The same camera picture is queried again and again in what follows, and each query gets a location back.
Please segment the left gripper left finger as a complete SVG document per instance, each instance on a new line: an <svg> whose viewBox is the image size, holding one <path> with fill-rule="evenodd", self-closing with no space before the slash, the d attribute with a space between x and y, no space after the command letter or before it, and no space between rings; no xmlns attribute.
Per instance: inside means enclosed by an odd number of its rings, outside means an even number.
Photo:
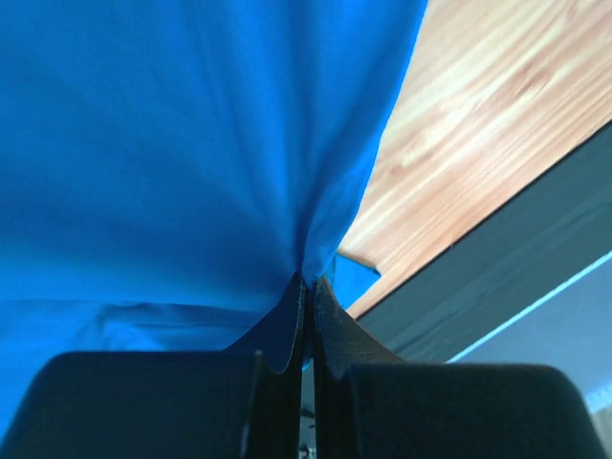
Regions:
<svg viewBox="0 0 612 459"><path fill-rule="evenodd" d="M35 376L5 458L295 458L306 286L219 352L72 352Z"/></svg>

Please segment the blue t-shirt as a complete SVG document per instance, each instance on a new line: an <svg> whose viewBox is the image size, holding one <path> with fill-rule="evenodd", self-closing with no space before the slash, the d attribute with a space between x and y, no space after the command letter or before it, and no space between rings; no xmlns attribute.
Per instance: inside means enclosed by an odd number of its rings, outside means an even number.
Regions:
<svg viewBox="0 0 612 459"><path fill-rule="evenodd" d="M1 336L219 346L353 223L423 1L5 1Z"/></svg>

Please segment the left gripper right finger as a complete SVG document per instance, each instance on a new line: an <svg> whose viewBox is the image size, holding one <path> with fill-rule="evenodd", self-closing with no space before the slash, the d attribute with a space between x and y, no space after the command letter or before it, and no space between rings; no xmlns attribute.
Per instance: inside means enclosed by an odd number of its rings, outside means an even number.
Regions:
<svg viewBox="0 0 612 459"><path fill-rule="evenodd" d="M321 458L600 458L581 395L531 364L405 361L319 281L313 294Z"/></svg>

